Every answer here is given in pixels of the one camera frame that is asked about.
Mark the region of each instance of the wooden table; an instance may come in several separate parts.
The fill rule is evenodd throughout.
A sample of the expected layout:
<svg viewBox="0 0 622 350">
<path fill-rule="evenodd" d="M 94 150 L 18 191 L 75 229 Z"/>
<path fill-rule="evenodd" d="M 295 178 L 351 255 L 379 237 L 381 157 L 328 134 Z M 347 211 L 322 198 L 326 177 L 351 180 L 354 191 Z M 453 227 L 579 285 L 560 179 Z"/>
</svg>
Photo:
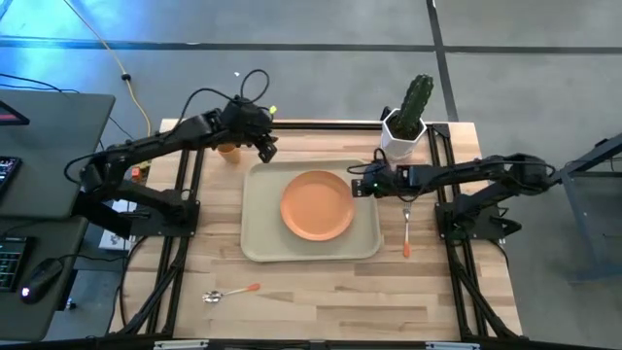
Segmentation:
<svg viewBox="0 0 622 350">
<path fill-rule="evenodd" d="M 173 124 L 173 120 L 164 120 L 161 130 L 170 129 Z M 474 124 L 449 125 L 456 162 L 480 157 Z M 379 131 L 275 130 L 274 134 L 279 137 L 276 144 L 279 152 L 273 161 L 370 160 L 380 140 Z M 148 186 L 172 189 L 179 157 L 180 153 L 176 153 L 155 159 Z M 410 259 L 402 255 L 402 203 L 397 198 L 382 198 L 378 200 L 378 210 L 385 244 L 372 258 L 352 262 L 251 262 L 240 249 L 241 204 L 244 175 L 258 162 L 254 149 L 245 149 L 238 165 L 225 163 L 211 150 L 205 155 L 198 194 L 201 213 L 196 236 L 190 242 L 175 337 L 459 338 L 446 250 L 437 238 L 432 218 L 435 193 L 422 195 L 413 203 Z M 426 138 L 417 145 L 411 162 L 432 162 Z M 484 186 L 485 182 L 465 184 L 462 190 L 473 193 Z M 482 294 L 506 324 L 520 333 L 501 252 L 487 241 L 474 241 L 472 245 Z M 161 238 L 148 239 L 130 264 L 124 289 L 128 318 L 154 287 L 161 246 Z M 226 298 L 217 305 L 201 300 L 204 292 L 225 292 L 253 283 L 261 283 L 261 290 Z M 160 309 L 158 330 L 165 319 L 168 300 L 167 292 Z M 466 297 L 465 303 L 469 324 L 475 330 L 470 297 Z M 120 325 L 116 312 L 111 330 L 119 329 Z"/>
</svg>

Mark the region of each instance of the metal fork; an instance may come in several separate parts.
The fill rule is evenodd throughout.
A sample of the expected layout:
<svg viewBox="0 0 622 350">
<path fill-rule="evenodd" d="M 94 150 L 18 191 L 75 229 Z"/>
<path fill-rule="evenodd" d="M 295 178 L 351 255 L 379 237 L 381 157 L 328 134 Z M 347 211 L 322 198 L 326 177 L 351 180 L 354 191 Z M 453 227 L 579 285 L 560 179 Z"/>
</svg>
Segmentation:
<svg viewBox="0 0 622 350">
<path fill-rule="evenodd" d="M 408 221 L 410 220 L 411 205 L 412 202 L 404 202 L 404 207 L 401 209 L 401 212 L 404 215 L 404 220 L 406 221 L 406 231 L 404 232 L 404 256 L 406 258 L 410 257 L 410 244 L 408 243 Z"/>
</svg>

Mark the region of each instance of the cactus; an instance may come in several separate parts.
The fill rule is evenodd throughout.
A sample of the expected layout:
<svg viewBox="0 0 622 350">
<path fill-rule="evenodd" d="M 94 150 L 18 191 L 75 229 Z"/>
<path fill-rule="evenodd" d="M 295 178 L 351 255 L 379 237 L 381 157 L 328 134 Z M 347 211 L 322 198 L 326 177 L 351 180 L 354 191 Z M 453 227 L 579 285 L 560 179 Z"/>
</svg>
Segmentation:
<svg viewBox="0 0 622 350">
<path fill-rule="evenodd" d="M 420 132 L 421 115 L 428 104 L 434 83 L 432 77 L 418 75 L 410 83 L 399 113 L 388 120 L 388 126 L 393 137 L 402 140 L 414 140 Z"/>
</svg>

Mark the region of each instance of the orange cup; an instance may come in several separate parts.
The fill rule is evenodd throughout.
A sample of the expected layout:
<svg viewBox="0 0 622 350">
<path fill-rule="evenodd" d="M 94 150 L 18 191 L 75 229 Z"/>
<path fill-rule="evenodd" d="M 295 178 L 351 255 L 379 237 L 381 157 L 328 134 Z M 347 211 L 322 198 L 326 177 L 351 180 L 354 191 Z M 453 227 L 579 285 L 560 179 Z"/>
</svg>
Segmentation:
<svg viewBox="0 0 622 350">
<path fill-rule="evenodd" d="M 240 162 L 240 149 L 233 144 L 223 144 L 218 146 L 218 153 L 232 164 Z"/>
</svg>

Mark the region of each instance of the keyboard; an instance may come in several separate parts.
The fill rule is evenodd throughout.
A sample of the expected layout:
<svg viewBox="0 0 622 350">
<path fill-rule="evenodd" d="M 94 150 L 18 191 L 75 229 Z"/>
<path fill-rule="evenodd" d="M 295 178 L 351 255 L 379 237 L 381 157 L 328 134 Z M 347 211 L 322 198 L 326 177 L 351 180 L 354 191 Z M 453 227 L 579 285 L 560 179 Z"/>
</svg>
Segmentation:
<svg viewBox="0 0 622 350">
<path fill-rule="evenodd" d="M 23 266 L 31 237 L 5 237 L 0 239 L 0 293 L 14 292 Z"/>
</svg>

